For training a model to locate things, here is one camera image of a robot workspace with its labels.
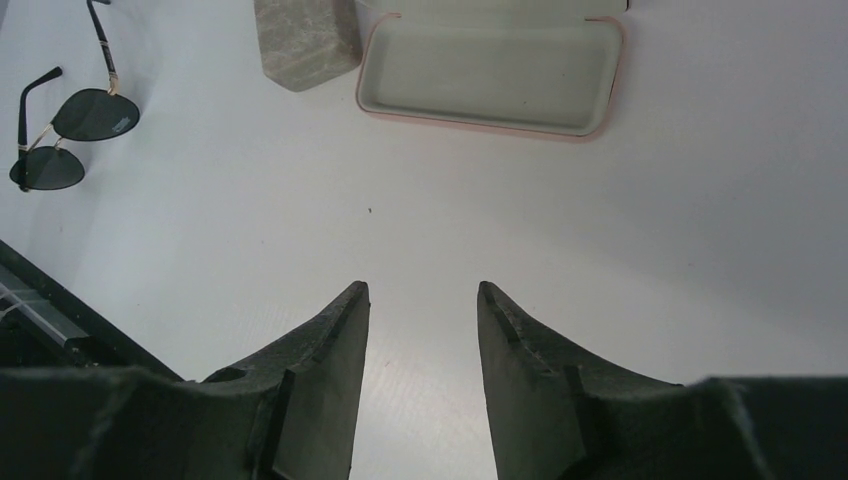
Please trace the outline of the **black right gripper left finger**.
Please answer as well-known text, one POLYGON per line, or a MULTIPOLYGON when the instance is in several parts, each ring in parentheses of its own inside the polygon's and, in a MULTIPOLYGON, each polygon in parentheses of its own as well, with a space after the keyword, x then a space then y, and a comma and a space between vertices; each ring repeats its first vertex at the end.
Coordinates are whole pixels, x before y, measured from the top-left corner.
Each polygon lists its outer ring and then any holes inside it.
POLYGON ((1 372, 5 479, 346 479, 369 329, 351 283, 206 380, 140 366, 1 372))

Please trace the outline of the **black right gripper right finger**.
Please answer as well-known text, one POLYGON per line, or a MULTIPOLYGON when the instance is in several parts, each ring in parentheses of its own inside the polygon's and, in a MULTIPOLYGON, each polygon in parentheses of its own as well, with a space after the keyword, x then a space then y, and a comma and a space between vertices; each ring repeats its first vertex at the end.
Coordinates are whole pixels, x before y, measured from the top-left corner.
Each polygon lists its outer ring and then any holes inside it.
POLYGON ((479 286, 477 328, 501 479, 843 479, 843 376, 682 385, 614 364, 479 286))

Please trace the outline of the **pink glasses case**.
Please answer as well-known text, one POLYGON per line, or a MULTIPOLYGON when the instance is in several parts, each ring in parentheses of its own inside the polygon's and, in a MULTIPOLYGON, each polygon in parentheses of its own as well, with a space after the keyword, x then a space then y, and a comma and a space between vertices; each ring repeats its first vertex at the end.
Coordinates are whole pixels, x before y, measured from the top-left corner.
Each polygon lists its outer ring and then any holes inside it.
POLYGON ((371 1, 372 115, 584 139, 605 125, 629 0, 371 1))

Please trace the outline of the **gold frame dark sunglasses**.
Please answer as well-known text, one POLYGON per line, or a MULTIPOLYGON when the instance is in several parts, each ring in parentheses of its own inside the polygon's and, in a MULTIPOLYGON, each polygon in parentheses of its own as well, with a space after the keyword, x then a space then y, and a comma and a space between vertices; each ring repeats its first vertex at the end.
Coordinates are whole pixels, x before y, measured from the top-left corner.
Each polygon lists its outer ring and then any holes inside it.
POLYGON ((23 192, 56 191, 80 183, 86 175, 81 160, 61 146, 64 140, 100 142, 132 131, 141 119, 138 105, 120 94, 120 79, 105 30, 94 7, 86 2, 108 72, 107 89, 86 88, 75 92, 59 108, 37 138, 27 132, 27 98, 35 88, 63 74, 57 66, 28 84, 20 95, 17 160, 9 179, 23 192))

